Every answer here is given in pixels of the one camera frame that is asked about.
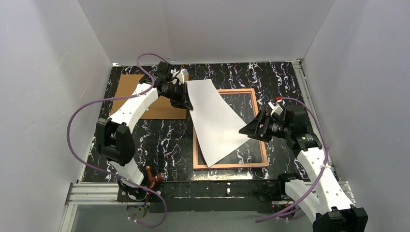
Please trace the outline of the printed photo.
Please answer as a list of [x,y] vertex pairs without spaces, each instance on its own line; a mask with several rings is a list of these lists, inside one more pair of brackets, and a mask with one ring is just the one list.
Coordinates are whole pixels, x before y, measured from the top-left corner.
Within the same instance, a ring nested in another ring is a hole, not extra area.
[[239,133],[246,124],[211,80],[188,81],[187,89],[196,137],[206,165],[212,167],[249,140]]

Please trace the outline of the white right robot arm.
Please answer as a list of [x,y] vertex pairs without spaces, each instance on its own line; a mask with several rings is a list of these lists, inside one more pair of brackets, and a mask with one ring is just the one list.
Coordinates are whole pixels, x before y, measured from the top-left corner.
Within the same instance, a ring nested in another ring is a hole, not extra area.
[[308,131],[310,113],[298,105],[262,110],[239,133],[263,142],[282,138],[298,152],[297,159],[311,185],[307,186],[296,174],[282,174],[279,181],[282,191],[293,200],[290,208],[299,207],[311,221],[313,231],[363,232],[367,212],[355,206],[328,167],[329,151],[323,136]]

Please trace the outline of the brown backing board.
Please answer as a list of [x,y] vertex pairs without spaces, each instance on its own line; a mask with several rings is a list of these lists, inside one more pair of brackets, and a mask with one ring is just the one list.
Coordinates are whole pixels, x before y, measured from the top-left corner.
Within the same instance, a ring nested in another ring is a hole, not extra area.
[[[132,95],[143,74],[122,74],[115,97]],[[174,108],[170,99],[164,96],[159,97],[152,103],[141,119],[187,119],[187,110]]]

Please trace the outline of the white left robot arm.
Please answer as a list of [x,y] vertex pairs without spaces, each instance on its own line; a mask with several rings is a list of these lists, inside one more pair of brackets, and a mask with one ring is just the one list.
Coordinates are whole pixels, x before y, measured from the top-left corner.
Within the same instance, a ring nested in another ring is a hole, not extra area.
[[144,174],[134,160],[135,142],[132,131],[141,116],[159,97],[170,99],[174,108],[191,110],[193,106],[186,83],[162,82],[152,86],[139,83],[134,90],[135,98],[129,98],[107,119],[99,118],[96,126],[96,148],[114,166],[121,180],[130,187],[143,182]]

